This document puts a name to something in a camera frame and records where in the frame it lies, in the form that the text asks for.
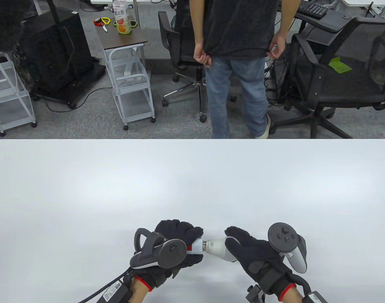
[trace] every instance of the light bulb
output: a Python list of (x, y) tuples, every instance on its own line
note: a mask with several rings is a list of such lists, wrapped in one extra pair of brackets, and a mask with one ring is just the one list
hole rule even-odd
[(225, 240), (227, 238), (233, 237), (224, 237), (216, 240), (203, 240), (201, 238), (197, 239), (190, 247), (187, 248), (187, 254), (212, 254), (217, 256), (225, 261), (234, 262), (237, 259), (228, 251), (225, 245)]

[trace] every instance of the gray carpet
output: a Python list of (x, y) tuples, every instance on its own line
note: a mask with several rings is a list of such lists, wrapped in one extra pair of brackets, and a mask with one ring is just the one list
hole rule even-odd
[[(47, 10), (46, 3), (44, 1), (39, 2), (43, 11)], [(108, 11), (102, 13), (84, 12), (80, 10), (80, 3), (76, 0), (55, 0), (54, 2), (57, 6), (76, 10), (80, 13), (90, 51), (93, 56), (101, 57), (100, 42), (92, 21), (97, 16), (109, 16), (111, 13)], [(83, 4), (83, 8), (91, 10), (86, 4)], [(148, 59), (148, 66), (152, 70), (152, 93), (157, 116), (155, 124), (152, 124), (149, 119), (132, 122), (129, 124), (129, 130), (124, 131), (111, 90), (106, 89), (94, 92), (82, 107), (69, 113), (54, 113), (48, 110), (45, 101), (34, 101), (33, 106), (38, 127), (32, 128), (30, 125), (24, 125), (7, 130), (5, 139), (210, 138), (210, 121), (208, 120), (204, 124), (198, 121), (198, 102), (194, 94), (181, 95), (178, 99), (172, 98), (171, 100), (182, 102), (176, 102), (167, 108), (161, 106), (161, 96), (183, 86), (183, 83), (176, 84), (171, 81), (172, 70), (169, 64), (156, 64), (157, 62), (163, 62), (163, 60), (158, 59), (169, 58), (167, 50), (161, 45), (157, 19), (159, 10), (166, 10), (170, 18), (174, 15), (168, 3), (139, 4), (141, 24), (149, 39), (145, 46), (145, 56)], [(293, 26), (293, 32), (298, 28), (299, 24), (296, 22)], [(84, 96), (80, 98), (80, 103), (93, 89), (108, 86), (110, 86), (110, 80), (106, 75), (93, 85), (89, 91), (85, 92)], [(228, 103), (232, 137), (251, 138), (244, 124), (240, 87), (236, 81), (233, 82), (231, 91), (238, 96), (236, 103)], [(64, 105), (47, 102), (54, 110), (68, 109)], [(272, 120), (283, 120), (299, 115), (295, 110), (285, 111), (282, 107), (270, 107), (269, 114)], [(331, 122), (355, 138), (385, 138), (385, 110), (375, 111), (370, 108), (361, 110), (338, 109)], [(273, 139), (305, 139), (309, 137), (309, 134), (309, 127), (302, 125), (278, 129), (270, 137)], [(320, 129), (319, 137), (335, 138), (335, 135)]]

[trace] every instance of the black t-shirt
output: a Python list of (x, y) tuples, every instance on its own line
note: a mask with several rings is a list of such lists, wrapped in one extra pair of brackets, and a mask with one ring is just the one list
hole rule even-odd
[(264, 58), (274, 35), (278, 0), (207, 0), (204, 51), (231, 59)]

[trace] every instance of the red wrist cuff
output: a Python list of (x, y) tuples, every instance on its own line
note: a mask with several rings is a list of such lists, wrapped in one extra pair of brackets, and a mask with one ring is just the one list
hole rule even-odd
[(288, 290), (290, 290), (291, 288), (295, 287), (296, 288), (296, 284), (295, 283), (291, 283), (289, 284), (285, 290), (282, 292), (281, 296), (279, 296), (278, 298), (278, 301), (282, 302), (282, 299), (284, 299), (284, 296), (285, 294), (287, 293)]
[(137, 279), (137, 280), (141, 281), (143, 284), (145, 284), (145, 286), (148, 288), (149, 292), (152, 291), (152, 288), (149, 286), (149, 284), (146, 283), (145, 280), (143, 280), (141, 277), (136, 276), (135, 279)]

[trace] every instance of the forearm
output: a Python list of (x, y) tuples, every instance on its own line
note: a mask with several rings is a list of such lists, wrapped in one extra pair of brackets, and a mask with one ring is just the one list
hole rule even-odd
[(133, 295), (132, 298), (129, 300), (129, 303), (142, 303), (147, 293), (149, 292), (145, 284), (143, 284), (137, 279), (132, 279), (131, 291), (133, 292)]
[(191, 20), (196, 44), (204, 42), (204, 5), (204, 0), (190, 0)]
[(296, 288), (291, 288), (282, 298), (282, 303), (302, 303), (302, 295)]
[(286, 37), (288, 36), (289, 28), (298, 11), (301, 0), (282, 0), (281, 7), (281, 27), (279, 31)]

